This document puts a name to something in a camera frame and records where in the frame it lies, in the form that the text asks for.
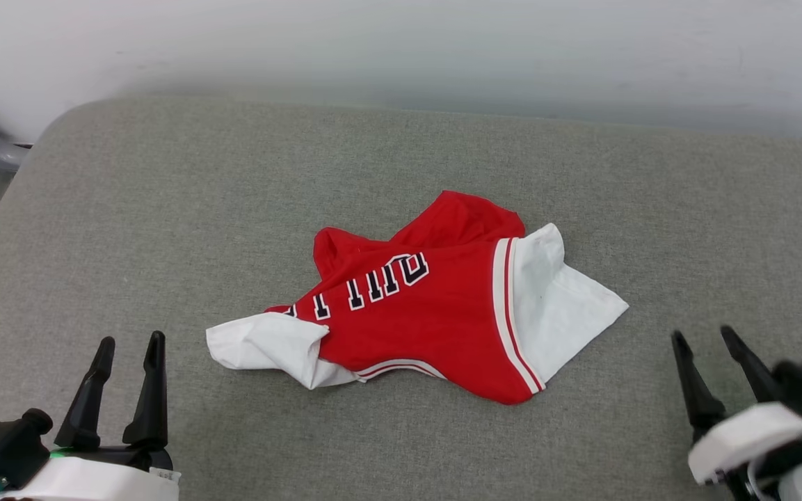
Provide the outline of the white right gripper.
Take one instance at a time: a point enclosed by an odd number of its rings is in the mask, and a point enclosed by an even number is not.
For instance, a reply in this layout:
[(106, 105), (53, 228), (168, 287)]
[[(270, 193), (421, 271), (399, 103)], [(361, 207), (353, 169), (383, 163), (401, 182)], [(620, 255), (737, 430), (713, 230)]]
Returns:
[(774, 452), (802, 445), (802, 417), (781, 403), (765, 403), (783, 401), (783, 390), (772, 372), (731, 326), (721, 326), (721, 337), (755, 399), (763, 404), (726, 418), (725, 406), (712, 395), (694, 365), (686, 337), (680, 331), (672, 333), (678, 380), (696, 442), (688, 454), (694, 481), (725, 483), (746, 501), (802, 501), (802, 459), (773, 476), (769, 493), (763, 491), (759, 475)]

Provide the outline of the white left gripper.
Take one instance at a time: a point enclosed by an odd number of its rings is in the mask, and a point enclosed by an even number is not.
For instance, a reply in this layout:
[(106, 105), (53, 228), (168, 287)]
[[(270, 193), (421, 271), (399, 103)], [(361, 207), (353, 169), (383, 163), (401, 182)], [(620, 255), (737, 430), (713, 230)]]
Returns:
[[(72, 400), (55, 444), (74, 450), (96, 450), (102, 393), (111, 376), (115, 340), (105, 337)], [(144, 378), (133, 420), (122, 441), (130, 448), (162, 450), (168, 444), (166, 337), (153, 332), (143, 359)], [(22, 488), (0, 492), (0, 501), (179, 501), (180, 472), (147, 470), (53, 454)]]

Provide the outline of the red and white jersey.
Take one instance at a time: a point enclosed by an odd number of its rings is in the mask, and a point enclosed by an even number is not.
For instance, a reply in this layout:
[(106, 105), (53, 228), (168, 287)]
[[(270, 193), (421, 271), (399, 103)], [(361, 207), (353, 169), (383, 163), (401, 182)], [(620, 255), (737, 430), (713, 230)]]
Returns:
[(314, 238), (321, 281), (292, 304), (207, 329), (228, 369), (278, 369), (306, 389), (395, 370), (518, 405), (626, 310), (565, 263), (554, 224), (442, 191), (387, 241), (339, 228)]

